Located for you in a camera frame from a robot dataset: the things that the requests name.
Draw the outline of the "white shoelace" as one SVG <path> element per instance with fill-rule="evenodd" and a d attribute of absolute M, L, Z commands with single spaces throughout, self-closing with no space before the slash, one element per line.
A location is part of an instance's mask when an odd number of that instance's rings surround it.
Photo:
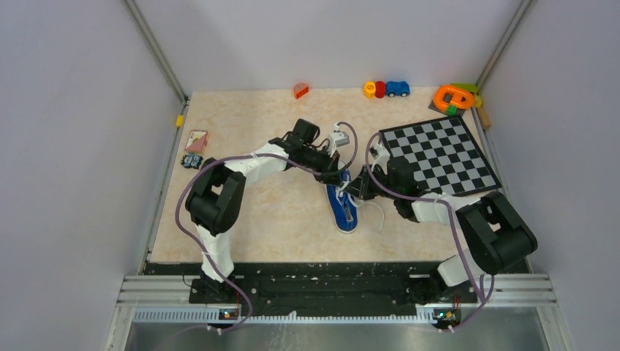
<path fill-rule="evenodd" d="M 378 232 L 381 233 L 384 230 L 385 227 L 385 210 L 383 209 L 383 207 L 374 202 L 374 201 L 370 201 L 370 200 L 356 200 L 355 197 L 353 195 L 351 195 L 350 193 L 345 192 L 345 187 L 348 186 L 351 183 L 351 181 L 345 181 L 342 185 L 340 186 L 336 186 L 336 196 L 345 196 L 348 201 L 351 203 L 351 205 L 355 208 L 362 208 L 364 206 L 368 206 L 368 205 L 372 205 L 375 208 L 377 208 L 380 212 L 381 215 L 381 219 L 379 222 L 379 226 L 378 226 Z"/>

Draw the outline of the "blue canvas sneaker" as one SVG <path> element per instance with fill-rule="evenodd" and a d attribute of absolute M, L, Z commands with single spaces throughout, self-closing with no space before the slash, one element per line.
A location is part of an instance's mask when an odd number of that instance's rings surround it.
<path fill-rule="evenodd" d="M 352 196 L 341 186 L 326 185 L 326 194 L 337 229 L 345 234 L 358 227 L 358 211 Z"/>

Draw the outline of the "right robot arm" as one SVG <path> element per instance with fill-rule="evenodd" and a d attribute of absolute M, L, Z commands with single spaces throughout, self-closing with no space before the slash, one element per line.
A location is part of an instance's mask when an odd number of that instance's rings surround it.
<path fill-rule="evenodd" d="M 428 282 L 438 301 L 450 300 L 459 284 L 495 275 L 538 247 L 533 232 L 502 193 L 458 197 L 432 192 L 418 184 L 412 164 L 402 157 L 388 160 L 385 169 L 365 165 L 357 177 L 344 182 L 343 191 L 360 200 L 390 198 L 404 219 L 443 224 L 464 237 L 466 244 L 457 242 L 457 255 L 440 263 Z"/>

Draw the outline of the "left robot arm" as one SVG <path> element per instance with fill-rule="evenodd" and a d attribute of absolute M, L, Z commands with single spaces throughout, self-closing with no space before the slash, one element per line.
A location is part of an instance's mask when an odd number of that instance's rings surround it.
<path fill-rule="evenodd" d="M 355 130 L 350 127 L 343 132 L 341 126 L 342 122 L 336 123 L 325 141 L 317 145 L 320 128 L 300 118 L 292 130 L 269 140 L 256 151 L 207 159 L 186 185 L 175 209 L 175 221 L 180 222 L 180 212 L 185 209 L 196 226 L 198 234 L 187 235 L 200 247 L 203 256 L 200 276 L 215 301 L 230 300 L 235 290 L 230 279 L 234 271 L 230 236 L 246 188 L 292 167 L 313 175 L 320 183 L 340 184 L 341 174 L 351 162 L 340 161 L 339 148 L 358 143 Z"/>

